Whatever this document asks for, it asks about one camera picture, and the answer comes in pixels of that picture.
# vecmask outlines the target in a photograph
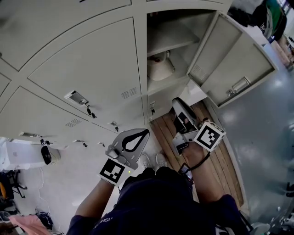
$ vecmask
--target orange object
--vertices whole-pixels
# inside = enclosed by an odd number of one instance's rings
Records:
[[[3,196],[4,199],[7,199],[8,197],[6,196],[6,190],[4,188],[4,185],[0,182],[0,190],[1,190],[1,194]]]

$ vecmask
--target wooden pallet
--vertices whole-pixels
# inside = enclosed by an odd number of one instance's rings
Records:
[[[194,110],[198,121],[202,121],[205,117],[213,121],[204,103],[198,102],[197,104],[192,105],[191,108]],[[150,122],[150,126],[169,161],[169,165],[174,170],[178,171],[181,165],[187,161],[184,155],[177,155],[172,148],[172,140],[176,134],[176,129],[173,123],[174,119],[174,114],[167,113]],[[237,206],[241,207],[244,200],[240,184],[224,141],[211,152],[210,158],[207,162],[209,163],[216,180],[222,186],[224,193],[230,194],[235,199]]]

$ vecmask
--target fiducial marker cube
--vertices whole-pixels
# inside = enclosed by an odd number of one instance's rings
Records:
[[[204,122],[194,141],[207,151],[212,152],[225,135],[226,133],[215,123]]]
[[[98,167],[100,178],[115,186],[123,183],[134,171],[132,168],[108,156],[103,156]]]

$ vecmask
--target pink cloth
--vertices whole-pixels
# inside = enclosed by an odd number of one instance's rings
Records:
[[[25,230],[28,235],[50,235],[46,227],[36,215],[12,215],[9,219],[11,223],[18,225]]]

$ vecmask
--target wrist strap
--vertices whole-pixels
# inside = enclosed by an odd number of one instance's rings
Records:
[[[200,167],[200,166],[201,166],[201,165],[202,165],[202,164],[203,164],[203,163],[209,158],[209,156],[210,156],[210,152],[208,152],[208,154],[205,156],[205,158],[203,158],[203,159],[201,160],[201,162],[199,162],[197,165],[195,165],[195,166],[193,166],[193,167],[187,169],[187,170],[184,172],[184,174],[186,174],[188,171],[192,171],[192,170],[194,170],[194,169]]]

